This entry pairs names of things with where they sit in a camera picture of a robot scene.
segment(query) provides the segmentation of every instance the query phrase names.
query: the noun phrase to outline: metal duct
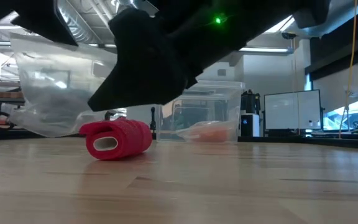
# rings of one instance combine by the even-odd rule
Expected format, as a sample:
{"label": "metal duct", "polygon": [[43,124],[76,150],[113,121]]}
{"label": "metal duct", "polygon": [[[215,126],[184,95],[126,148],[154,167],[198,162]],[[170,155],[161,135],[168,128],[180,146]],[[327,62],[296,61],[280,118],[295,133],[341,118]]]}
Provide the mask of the metal duct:
{"label": "metal duct", "polygon": [[118,4],[119,6],[117,11],[113,10],[117,14],[128,7],[135,7],[137,9],[143,10],[149,13],[151,16],[158,11],[153,5],[151,5],[151,3],[144,0],[112,0],[112,2],[114,5]]}
{"label": "metal duct", "polygon": [[77,42],[101,43],[101,39],[93,32],[68,0],[59,0],[58,8]]}
{"label": "metal duct", "polygon": [[321,37],[328,34],[354,17],[354,0],[331,0],[327,21],[319,26],[299,29],[294,23],[287,32],[293,32],[304,38]]}

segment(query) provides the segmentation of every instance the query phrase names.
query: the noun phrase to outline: plastic storage bin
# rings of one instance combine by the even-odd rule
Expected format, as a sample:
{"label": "plastic storage bin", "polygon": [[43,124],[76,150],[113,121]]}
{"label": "plastic storage bin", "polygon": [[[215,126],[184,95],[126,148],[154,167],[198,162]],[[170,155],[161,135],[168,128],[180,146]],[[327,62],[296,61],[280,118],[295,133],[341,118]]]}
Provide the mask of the plastic storage bin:
{"label": "plastic storage bin", "polygon": [[157,108],[157,141],[237,142],[241,82],[199,81]]}

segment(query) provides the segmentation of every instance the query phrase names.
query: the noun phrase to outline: red foam roll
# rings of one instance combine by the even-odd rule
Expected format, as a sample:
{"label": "red foam roll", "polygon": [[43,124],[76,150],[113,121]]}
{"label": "red foam roll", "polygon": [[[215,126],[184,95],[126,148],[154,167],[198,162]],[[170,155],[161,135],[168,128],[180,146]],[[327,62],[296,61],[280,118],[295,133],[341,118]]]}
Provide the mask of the red foam roll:
{"label": "red foam roll", "polygon": [[86,135],[88,152],[100,160],[135,156],[146,151],[152,141],[145,123],[126,119],[85,124],[80,134]]}

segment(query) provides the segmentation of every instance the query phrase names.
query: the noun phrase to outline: window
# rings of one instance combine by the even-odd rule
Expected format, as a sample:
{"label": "window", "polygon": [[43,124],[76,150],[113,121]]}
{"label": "window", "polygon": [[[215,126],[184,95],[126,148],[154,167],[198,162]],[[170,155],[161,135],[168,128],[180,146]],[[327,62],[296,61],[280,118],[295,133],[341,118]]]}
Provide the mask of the window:
{"label": "window", "polygon": [[[342,120],[344,107],[338,108],[334,111],[324,114],[324,130],[339,130]],[[357,128],[358,124],[358,101],[349,105],[349,120],[345,113],[345,118],[342,124],[342,130]]]}

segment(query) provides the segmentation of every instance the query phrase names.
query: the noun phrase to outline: yellow cable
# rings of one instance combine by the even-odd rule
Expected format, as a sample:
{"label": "yellow cable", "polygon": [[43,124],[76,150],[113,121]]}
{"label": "yellow cable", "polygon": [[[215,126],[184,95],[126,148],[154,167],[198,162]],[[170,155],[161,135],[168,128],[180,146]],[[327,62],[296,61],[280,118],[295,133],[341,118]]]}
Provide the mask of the yellow cable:
{"label": "yellow cable", "polygon": [[347,82],[347,90],[346,90],[346,97],[345,97],[345,108],[344,108],[343,114],[342,114],[341,125],[339,126],[339,138],[340,139],[342,137],[342,124],[343,124],[343,120],[345,118],[345,111],[346,111],[346,108],[349,107],[349,95],[350,95],[350,89],[351,89],[351,85],[352,85],[354,52],[356,50],[356,27],[357,27],[357,0],[354,0],[352,57],[351,57],[351,65],[349,67],[349,80]]}

